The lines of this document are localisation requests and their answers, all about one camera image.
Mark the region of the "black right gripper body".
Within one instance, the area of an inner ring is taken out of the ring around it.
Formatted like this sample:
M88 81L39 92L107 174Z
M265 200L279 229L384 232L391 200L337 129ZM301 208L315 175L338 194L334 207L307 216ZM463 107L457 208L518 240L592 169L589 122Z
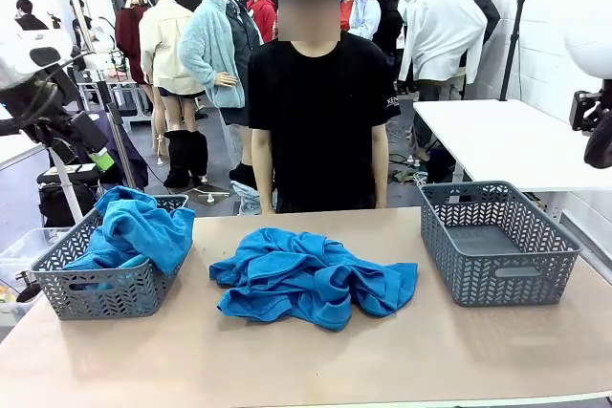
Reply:
M601 105L602 96L602 91L574 93L569 116L569 123L573 131L593 132L595 130L605 111Z

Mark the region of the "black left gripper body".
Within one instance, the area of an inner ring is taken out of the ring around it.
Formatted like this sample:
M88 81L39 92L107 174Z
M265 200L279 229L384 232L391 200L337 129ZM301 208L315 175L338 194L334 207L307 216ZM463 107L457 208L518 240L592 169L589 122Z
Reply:
M85 156L97 162L107 154L108 138L85 112L40 117L28 126L28 135L64 164Z

